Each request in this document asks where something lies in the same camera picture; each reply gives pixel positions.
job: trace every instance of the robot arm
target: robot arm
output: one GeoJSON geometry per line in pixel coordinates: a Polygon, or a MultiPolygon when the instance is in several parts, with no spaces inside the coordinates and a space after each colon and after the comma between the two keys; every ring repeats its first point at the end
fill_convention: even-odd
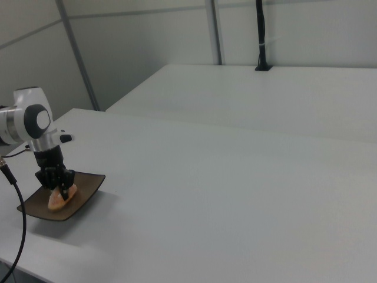
{"type": "Polygon", "coordinates": [[[45,188],[53,190],[59,186],[66,200],[75,172],[65,168],[59,145],[70,142],[74,136],[57,130],[41,88],[16,90],[14,99],[14,106],[0,109],[0,146],[28,142],[41,168],[36,177],[45,188]]]}

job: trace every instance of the brown tray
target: brown tray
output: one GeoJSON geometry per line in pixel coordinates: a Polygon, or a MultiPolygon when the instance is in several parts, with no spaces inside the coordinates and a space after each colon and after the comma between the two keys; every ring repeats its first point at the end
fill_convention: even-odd
{"type": "Polygon", "coordinates": [[[50,190],[40,187],[25,201],[26,214],[45,220],[65,221],[86,204],[104,180],[105,175],[76,172],[74,183],[77,186],[77,193],[61,210],[56,212],[47,208],[50,190]]]}

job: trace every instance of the tabletop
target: tabletop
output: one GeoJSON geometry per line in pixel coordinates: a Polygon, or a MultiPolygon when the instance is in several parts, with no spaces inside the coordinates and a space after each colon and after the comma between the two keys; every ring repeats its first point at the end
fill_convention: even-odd
{"type": "MultiPolygon", "coordinates": [[[[105,174],[65,222],[28,216],[19,268],[47,282],[375,282],[377,144],[71,110],[65,164],[105,174]]],[[[32,153],[7,160],[25,198],[32,153]]],[[[0,258],[21,239],[0,176],[0,258]]]]}
{"type": "Polygon", "coordinates": [[[107,112],[377,142],[377,69],[167,65],[107,112]]]}

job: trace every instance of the bread slice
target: bread slice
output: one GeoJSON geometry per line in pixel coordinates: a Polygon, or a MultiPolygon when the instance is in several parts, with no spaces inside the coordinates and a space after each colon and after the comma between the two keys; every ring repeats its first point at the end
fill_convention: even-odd
{"type": "Polygon", "coordinates": [[[73,184],[69,189],[68,189],[68,199],[64,200],[63,197],[60,194],[60,189],[59,187],[56,187],[51,195],[49,196],[48,200],[48,209],[51,211],[58,211],[62,209],[76,194],[77,191],[77,186],[73,184]]]}

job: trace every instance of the black cable bundle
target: black cable bundle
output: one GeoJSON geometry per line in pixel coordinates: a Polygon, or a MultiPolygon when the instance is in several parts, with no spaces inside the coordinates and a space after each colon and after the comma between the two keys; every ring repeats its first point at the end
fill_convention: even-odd
{"type": "Polygon", "coordinates": [[[259,58],[256,71],[269,71],[272,66],[267,64],[266,61],[266,44],[264,36],[266,35],[266,24],[264,22],[264,14],[262,7],[262,0],[256,0],[257,5],[257,20],[258,20],[258,37],[259,37],[259,58]]]}

